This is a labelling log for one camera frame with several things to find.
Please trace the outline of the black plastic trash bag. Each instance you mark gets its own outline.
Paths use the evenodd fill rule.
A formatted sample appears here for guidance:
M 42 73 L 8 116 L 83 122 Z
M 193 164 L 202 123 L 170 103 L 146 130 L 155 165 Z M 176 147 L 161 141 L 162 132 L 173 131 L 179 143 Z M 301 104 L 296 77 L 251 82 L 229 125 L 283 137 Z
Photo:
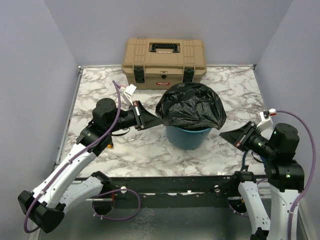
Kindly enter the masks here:
M 155 113 L 163 125 L 190 131 L 220 130 L 227 119 L 219 95 L 212 88 L 195 82 L 170 87 L 157 103 Z

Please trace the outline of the teal plastic trash bin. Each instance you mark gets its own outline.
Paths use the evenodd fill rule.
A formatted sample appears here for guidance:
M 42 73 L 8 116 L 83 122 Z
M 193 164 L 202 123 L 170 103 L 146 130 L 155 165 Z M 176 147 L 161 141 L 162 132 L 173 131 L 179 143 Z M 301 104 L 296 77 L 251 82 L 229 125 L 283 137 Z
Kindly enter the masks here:
M 195 150 L 205 141 L 212 128 L 187 130 L 175 126 L 166 126 L 165 133 L 168 141 L 181 150 Z

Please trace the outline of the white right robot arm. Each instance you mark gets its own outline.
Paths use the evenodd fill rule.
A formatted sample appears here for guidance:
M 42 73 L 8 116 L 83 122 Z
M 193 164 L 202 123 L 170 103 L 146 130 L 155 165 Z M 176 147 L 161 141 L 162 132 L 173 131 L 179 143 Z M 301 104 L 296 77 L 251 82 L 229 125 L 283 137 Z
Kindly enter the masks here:
M 252 240 L 297 239 L 298 211 L 295 200 L 304 190 L 305 174 L 295 160 L 300 138 L 298 130 L 287 124 L 275 125 L 270 139 L 261 135 L 249 121 L 241 128 L 220 133 L 220 137 L 237 149 L 253 151 L 264 158 L 264 171 L 271 193 L 271 213 L 267 214 L 252 172 L 236 171 L 229 189 L 241 196 L 251 224 Z

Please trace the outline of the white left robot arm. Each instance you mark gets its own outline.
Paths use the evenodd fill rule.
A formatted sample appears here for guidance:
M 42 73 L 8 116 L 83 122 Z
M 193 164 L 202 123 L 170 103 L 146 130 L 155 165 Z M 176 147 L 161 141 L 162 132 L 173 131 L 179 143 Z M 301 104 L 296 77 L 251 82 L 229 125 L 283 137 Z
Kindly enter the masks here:
M 61 164 L 32 191 L 22 191 L 17 200 L 25 214 L 24 231 L 30 233 L 28 220 L 45 233 L 52 232 L 67 211 L 93 196 L 106 197 L 112 191 L 111 179 L 95 172 L 77 186 L 72 186 L 79 173 L 112 143 L 112 133 L 134 127 L 146 130 L 162 123 L 147 111 L 140 101 L 128 110 L 111 98 L 100 99 L 92 111 L 92 120 L 81 131 Z

